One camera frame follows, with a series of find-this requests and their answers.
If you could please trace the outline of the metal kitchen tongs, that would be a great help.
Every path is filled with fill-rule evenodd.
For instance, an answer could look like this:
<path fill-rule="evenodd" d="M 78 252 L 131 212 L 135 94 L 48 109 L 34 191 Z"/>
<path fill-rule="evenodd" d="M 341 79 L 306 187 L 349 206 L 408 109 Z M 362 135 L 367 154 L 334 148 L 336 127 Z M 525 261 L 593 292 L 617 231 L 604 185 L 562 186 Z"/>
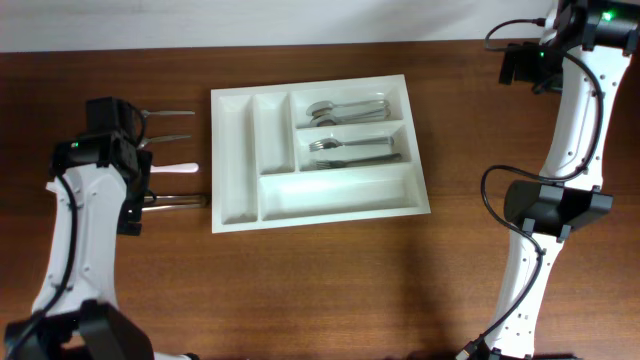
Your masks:
<path fill-rule="evenodd" d="M 209 198 L 206 195 L 156 195 L 146 196 L 143 212 L 160 212 L 206 208 Z"/>

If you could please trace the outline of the metal fork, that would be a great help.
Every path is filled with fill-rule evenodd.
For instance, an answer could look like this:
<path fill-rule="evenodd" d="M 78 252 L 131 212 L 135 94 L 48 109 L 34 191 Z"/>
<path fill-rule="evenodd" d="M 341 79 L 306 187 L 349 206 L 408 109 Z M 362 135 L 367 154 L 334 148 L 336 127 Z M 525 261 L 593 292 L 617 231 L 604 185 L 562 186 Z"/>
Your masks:
<path fill-rule="evenodd" d="M 314 166 L 318 170 L 339 169 L 339 168 L 347 168 L 351 166 L 360 166 L 360 165 L 380 163 L 380 162 L 393 162 L 393 161 L 399 161 L 401 159 L 402 159 L 402 155 L 400 153 L 391 153 L 391 154 L 386 154 L 381 156 L 357 158 L 357 159 L 350 159 L 350 160 L 318 160 L 314 162 Z"/>
<path fill-rule="evenodd" d="M 331 137 L 331 138 L 320 139 L 310 143 L 308 145 L 308 149 L 310 152 L 317 152 L 321 150 L 330 150 L 330 149 L 335 149 L 339 147 L 361 146 L 361 145 L 393 145 L 394 143 L 395 143 L 395 140 L 391 136 L 351 140 L 351 141 L 339 141 Z"/>

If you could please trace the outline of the large metal spoon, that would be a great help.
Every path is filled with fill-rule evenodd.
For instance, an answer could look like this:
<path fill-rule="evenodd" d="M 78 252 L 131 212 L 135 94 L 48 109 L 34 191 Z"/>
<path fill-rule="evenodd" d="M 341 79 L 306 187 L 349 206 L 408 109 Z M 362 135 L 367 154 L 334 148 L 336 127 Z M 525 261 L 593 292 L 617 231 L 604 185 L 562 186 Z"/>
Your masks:
<path fill-rule="evenodd" d="M 376 100 L 365 100 L 365 101 L 358 101 L 358 102 L 349 102 L 349 103 L 334 103 L 332 101 L 329 100 L 325 100 L 325 101 L 319 101 L 316 103 L 311 104 L 307 110 L 306 110 L 306 114 L 308 116 L 316 116 L 317 114 L 321 113 L 321 112 L 326 112 L 326 111 L 330 111 L 330 110 L 334 110 L 334 109 L 338 109 L 338 108 L 346 108 L 346 107 L 360 107 L 360 106 L 380 106 L 380 107 L 389 107 L 390 106 L 390 102 L 386 99 L 376 99 Z"/>
<path fill-rule="evenodd" d="M 390 115 L 391 110 L 388 108 L 378 108 L 361 113 L 350 113 L 342 115 L 335 115 L 331 112 L 326 112 L 313 117 L 310 120 L 309 124 L 311 127 L 334 126 L 356 122 L 367 122 L 369 120 L 385 120 Z"/>

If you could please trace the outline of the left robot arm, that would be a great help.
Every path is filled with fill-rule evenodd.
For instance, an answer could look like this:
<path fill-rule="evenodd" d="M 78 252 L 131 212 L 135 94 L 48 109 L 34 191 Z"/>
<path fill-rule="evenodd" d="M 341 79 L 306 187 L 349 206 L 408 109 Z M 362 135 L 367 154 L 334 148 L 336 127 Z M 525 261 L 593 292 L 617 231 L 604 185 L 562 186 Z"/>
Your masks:
<path fill-rule="evenodd" d="M 152 154 L 141 147 L 142 112 L 126 100 L 86 103 L 87 129 L 54 148 L 47 190 L 56 196 L 49 262 L 29 318 L 4 336 L 9 359 L 162 360 L 120 312 L 116 240 L 141 232 Z"/>

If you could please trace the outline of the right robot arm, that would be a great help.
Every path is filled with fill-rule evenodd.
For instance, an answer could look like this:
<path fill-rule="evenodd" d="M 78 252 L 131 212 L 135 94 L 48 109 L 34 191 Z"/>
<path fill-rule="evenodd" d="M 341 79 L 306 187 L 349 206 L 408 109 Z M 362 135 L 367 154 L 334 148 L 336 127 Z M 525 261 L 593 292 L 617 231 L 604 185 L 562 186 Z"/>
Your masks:
<path fill-rule="evenodd" d="M 569 235 L 607 215 L 603 152 L 616 93 L 639 47 L 639 6 L 632 1 L 556 1 L 536 42 L 484 47 L 503 54 L 499 81 L 532 83 L 536 94 L 557 92 L 560 109 L 539 173 L 518 175 L 493 218 L 510 232 L 509 255 L 489 327 L 458 353 L 460 359 L 533 359 L 535 330 L 554 262 Z"/>

